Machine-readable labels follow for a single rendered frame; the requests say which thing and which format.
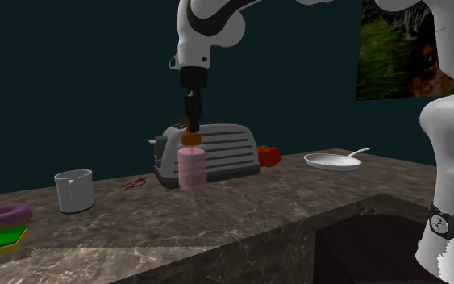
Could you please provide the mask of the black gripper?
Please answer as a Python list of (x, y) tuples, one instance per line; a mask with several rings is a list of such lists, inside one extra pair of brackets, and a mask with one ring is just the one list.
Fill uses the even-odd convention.
[(199, 131), (200, 119), (202, 117), (202, 95), (201, 90), (208, 85), (209, 71), (207, 68), (197, 66), (181, 67), (181, 86), (188, 88), (189, 92), (184, 97), (185, 114), (188, 119), (189, 132)]

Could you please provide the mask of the silver toaster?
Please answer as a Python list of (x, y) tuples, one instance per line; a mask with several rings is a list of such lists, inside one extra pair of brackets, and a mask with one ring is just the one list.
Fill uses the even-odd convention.
[[(153, 146), (154, 174), (166, 189), (179, 187), (177, 150), (185, 130), (184, 123), (177, 123), (161, 136), (149, 140)], [(261, 171), (256, 141), (247, 127), (206, 122), (200, 124), (200, 135), (200, 147), (206, 152), (208, 182), (246, 177)]]

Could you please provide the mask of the pink bottle with orange cap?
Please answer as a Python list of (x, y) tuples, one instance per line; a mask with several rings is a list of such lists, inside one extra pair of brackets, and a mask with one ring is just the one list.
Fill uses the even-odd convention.
[(207, 188), (206, 150), (198, 132), (185, 130), (177, 148), (180, 190), (202, 194)]

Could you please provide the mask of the red bell pepper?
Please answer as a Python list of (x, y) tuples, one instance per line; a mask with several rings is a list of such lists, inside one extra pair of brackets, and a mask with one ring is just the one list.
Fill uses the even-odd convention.
[(257, 155), (260, 166), (265, 168), (271, 168), (277, 165), (282, 159), (281, 152), (278, 148), (268, 147), (266, 145), (257, 147)]

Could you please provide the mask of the white mug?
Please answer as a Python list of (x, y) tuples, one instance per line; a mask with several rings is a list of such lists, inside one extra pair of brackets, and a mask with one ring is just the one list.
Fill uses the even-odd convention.
[(75, 214), (89, 210), (94, 205), (93, 172), (76, 169), (54, 176), (60, 211)]

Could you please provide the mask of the white frying pan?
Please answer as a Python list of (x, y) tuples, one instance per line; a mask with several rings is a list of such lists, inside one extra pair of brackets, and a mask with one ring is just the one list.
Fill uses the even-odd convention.
[(362, 161), (356, 159), (356, 154), (369, 151), (370, 148), (362, 148), (351, 152), (347, 156), (331, 153), (310, 153), (306, 154), (303, 159), (305, 162), (317, 169), (330, 171), (353, 171), (362, 165)]

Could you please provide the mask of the purple frosted donut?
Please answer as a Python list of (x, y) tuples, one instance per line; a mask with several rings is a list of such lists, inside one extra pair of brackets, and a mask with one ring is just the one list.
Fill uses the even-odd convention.
[(0, 231), (26, 225), (32, 218), (32, 209), (23, 203), (0, 206)]

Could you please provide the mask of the green and orange wall picture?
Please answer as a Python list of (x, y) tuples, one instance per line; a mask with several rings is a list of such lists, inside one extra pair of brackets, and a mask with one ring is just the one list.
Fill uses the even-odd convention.
[(419, 2), (388, 12), (363, 0), (356, 100), (440, 98), (454, 80), (439, 68), (431, 10)]

